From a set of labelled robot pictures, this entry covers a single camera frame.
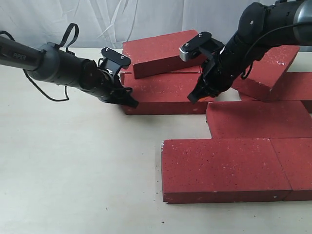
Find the robotic arm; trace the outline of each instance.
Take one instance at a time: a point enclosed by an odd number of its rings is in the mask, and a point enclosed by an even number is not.
[[[183,61],[201,53],[207,57],[188,99],[196,103],[201,98],[217,97],[239,76],[247,78],[255,60],[260,61],[271,48],[281,45],[312,45],[312,0],[279,0],[271,6],[254,2],[243,12],[238,30],[226,45],[209,32],[182,45]]]
[[[68,44],[66,51],[60,50],[74,27],[74,39]],[[0,34],[5,34],[10,39],[0,37],[0,64],[23,69],[31,83],[52,101],[67,101],[69,86],[106,103],[136,108],[138,102],[131,97],[132,88],[123,87],[118,76],[121,68],[126,69],[130,65],[130,59],[108,47],[102,49],[103,58],[98,64],[76,57],[68,47],[76,41],[78,32],[78,26],[71,23],[60,44],[49,42],[37,50],[15,42],[9,33],[1,31]],[[56,100],[47,96],[31,78],[65,86],[67,99]]]

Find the black robotic arm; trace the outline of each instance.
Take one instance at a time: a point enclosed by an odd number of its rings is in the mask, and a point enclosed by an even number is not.
[[[60,50],[75,28],[75,36],[67,45],[66,51]],[[0,37],[0,64],[21,68],[31,83],[48,99],[66,101],[67,86],[77,88],[111,104],[125,105],[136,108],[138,102],[131,97],[132,88],[123,87],[118,73],[121,68],[127,68],[131,61],[128,57],[105,47],[98,64],[87,58],[78,58],[69,51],[69,46],[78,38],[79,28],[71,23],[60,44],[47,43],[39,49],[34,49],[14,41],[5,31],[9,39]],[[46,95],[32,80],[44,81],[65,86],[66,99],[53,99]]]
[[[188,61],[203,53],[203,73],[188,99],[217,97],[239,76],[245,79],[255,60],[281,45],[312,45],[312,0],[279,0],[265,6],[258,2],[243,12],[238,30],[226,45],[202,32],[182,45],[180,58]]]

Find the white fabric backdrop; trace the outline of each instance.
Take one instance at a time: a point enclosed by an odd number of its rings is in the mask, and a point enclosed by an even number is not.
[[[195,29],[226,43],[243,10],[256,0],[2,0],[0,30],[39,47],[59,43],[79,25],[74,47],[121,48],[127,40]],[[275,0],[260,0],[274,4]]]

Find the white table surface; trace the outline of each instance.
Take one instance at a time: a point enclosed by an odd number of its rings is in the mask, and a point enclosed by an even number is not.
[[[311,72],[311,61],[300,52],[290,71]],[[312,202],[162,202],[161,142],[211,138],[204,115],[126,116],[74,88],[55,103],[22,70],[0,66],[0,75],[0,234],[312,232]],[[39,84],[63,98],[63,87]],[[220,100],[239,97],[229,90]]]

